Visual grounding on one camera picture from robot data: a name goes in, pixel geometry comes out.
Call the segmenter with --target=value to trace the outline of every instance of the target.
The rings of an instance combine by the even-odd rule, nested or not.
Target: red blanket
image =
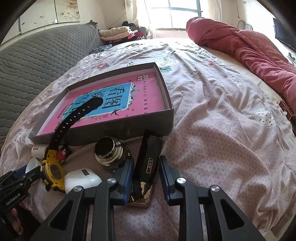
[[[186,31],[198,45],[229,54],[279,93],[296,113],[296,68],[263,34],[196,17]]]

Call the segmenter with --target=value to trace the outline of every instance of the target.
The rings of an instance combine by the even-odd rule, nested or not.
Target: yellow watch
[[[65,172],[57,160],[59,145],[66,132],[74,123],[86,114],[97,109],[103,104],[101,97],[93,97],[72,111],[57,127],[53,137],[50,140],[41,163],[40,171],[43,173],[42,180],[45,183],[45,189],[49,191],[65,192]]]

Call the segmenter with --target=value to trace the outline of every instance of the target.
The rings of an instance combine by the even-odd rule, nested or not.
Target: window
[[[149,0],[149,4],[156,28],[186,28],[189,19],[203,12],[200,0]]]

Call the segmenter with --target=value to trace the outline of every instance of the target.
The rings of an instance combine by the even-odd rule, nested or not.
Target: gray sofa
[[[29,103],[102,45],[96,23],[90,21],[38,32],[0,51],[0,147]]]

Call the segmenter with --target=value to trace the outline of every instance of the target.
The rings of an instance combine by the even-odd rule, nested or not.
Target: finger
[[[13,208],[13,209],[11,210],[11,215],[12,215],[13,217],[17,218],[17,210],[16,210],[15,208]]]
[[[15,217],[11,214],[11,212],[6,214],[6,218],[8,219],[8,221],[12,224],[13,220],[15,219]]]
[[[22,228],[22,225],[20,223],[20,220],[18,218],[16,218],[13,222],[12,222],[12,226],[13,226],[13,229],[16,231],[16,233],[18,235],[22,235],[23,234],[23,228]]]
[[[31,209],[31,199],[27,197],[25,198],[21,203],[20,203],[20,206],[25,208],[25,209],[28,209],[30,210]]]

